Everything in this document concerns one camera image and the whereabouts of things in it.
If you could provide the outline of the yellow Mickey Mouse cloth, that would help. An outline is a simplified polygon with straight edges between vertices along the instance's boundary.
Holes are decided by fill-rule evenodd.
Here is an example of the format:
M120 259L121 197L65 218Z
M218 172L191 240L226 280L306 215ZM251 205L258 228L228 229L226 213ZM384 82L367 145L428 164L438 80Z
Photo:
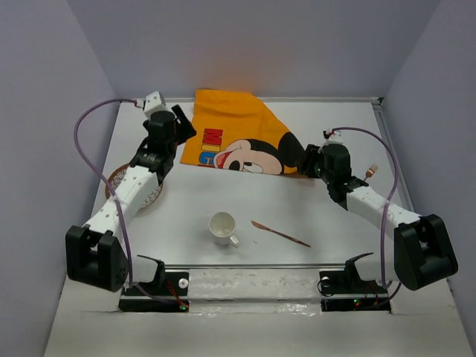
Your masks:
M196 91L181 163L267 175L296 176L304 148L289 128L252 94Z

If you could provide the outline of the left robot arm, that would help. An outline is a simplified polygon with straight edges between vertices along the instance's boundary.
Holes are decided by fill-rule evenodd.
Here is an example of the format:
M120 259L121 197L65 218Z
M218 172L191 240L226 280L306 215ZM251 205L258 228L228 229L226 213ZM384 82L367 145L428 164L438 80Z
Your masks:
M127 227L149 194L163 184L178 147L196 130L179 105L154 109L143 126L147 136L117 187L88 158L84 160L108 188L109 198L86 223L71 226L65 235L70 280L110 292L139 284L155 294L164 287L164 275L155 268L143 270L139 279L135 276L140 259L132 255Z

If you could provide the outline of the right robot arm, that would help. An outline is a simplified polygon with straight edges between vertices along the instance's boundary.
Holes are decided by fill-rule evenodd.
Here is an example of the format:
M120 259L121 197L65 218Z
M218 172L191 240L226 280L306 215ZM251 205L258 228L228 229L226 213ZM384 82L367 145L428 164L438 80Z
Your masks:
M378 194L352 174L344 145L310 144L297 168L300 174L324 182L334 203L384 230L384 236L393 240L396 280L407 289L416 291L458 272L443 219L435 214L421 216Z

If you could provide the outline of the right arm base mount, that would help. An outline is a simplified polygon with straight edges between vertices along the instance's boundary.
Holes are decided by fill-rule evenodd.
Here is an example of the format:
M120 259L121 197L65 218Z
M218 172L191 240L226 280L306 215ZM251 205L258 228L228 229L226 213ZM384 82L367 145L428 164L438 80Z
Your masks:
M317 289L322 312L390 312L387 290L375 281L352 282L343 270L319 272Z

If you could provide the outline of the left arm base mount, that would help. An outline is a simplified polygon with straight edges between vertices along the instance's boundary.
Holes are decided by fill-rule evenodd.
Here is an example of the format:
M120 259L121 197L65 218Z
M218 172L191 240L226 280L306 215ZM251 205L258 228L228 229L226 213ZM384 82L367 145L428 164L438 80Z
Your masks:
M190 301L188 289L190 272L185 270L167 271L161 286L142 283L143 293L137 286L123 289L118 301L121 312L188 313Z

